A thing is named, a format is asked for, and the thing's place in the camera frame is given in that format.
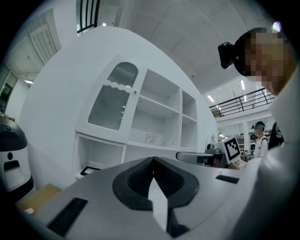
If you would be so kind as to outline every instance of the frosted glass panel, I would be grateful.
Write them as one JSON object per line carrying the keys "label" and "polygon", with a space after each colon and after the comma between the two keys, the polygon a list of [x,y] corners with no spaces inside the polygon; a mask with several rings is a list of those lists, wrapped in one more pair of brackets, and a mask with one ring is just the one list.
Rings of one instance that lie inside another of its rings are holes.
{"label": "frosted glass panel", "polygon": [[138,70],[135,65],[129,62],[122,62],[113,69],[107,80],[112,83],[132,88],[135,83],[137,72]]}
{"label": "frosted glass panel", "polygon": [[129,93],[103,86],[90,112],[88,122],[119,130]]}

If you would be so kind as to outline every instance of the person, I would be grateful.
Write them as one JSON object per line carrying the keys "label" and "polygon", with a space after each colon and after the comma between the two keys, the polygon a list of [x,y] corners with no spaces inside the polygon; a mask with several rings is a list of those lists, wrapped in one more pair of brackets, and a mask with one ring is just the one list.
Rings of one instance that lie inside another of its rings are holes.
{"label": "person", "polygon": [[277,96],[269,107],[276,120],[269,149],[283,141],[300,140],[299,59],[280,24],[276,24],[279,26],[276,31],[254,28],[243,34],[234,46],[224,43],[218,48],[223,68],[233,63],[241,75],[261,81],[269,93]]}
{"label": "person", "polygon": [[258,135],[257,142],[255,144],[254,158],[262,158],[268,152],[268,140],[263,134],[266,126],[262,121],[258,121],[255,126],[255,133]]}

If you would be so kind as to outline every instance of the black metal railing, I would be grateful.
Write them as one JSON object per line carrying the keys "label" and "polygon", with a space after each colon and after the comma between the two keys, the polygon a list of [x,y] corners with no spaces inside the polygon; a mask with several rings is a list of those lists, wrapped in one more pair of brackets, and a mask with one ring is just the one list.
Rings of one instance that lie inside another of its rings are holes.
{"label": "black metal railing", "polygon": [[275,96],[265,91],[265,88],[230,99],[210,107],[215,118],[243,112],[260,106],[270,104]]}
{"label": "black metal railing", "polygon": [[92,27],[97,27],[100,1],[101,0],[80,0],[80,23],[77,33]]}

